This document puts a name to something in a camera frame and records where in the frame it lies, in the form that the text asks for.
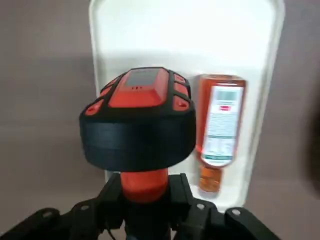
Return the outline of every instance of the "orange bottle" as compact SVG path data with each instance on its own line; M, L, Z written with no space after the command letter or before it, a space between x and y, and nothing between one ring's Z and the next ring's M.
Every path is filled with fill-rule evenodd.
M199 188L220 190L223 169L235 158L246 81L233 75L202 75L199 80L196 151Z

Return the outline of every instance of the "white tray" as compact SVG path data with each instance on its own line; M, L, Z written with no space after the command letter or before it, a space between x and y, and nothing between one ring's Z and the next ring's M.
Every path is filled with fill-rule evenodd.
M247 80L237 157L223 171L219 195L199 195L194 154L169 169L186 173L193 195L220 211L247 197L284 17L283 0L92 0L89 7L97 96L119 74L144 66L188 78L195 101L199 74Z

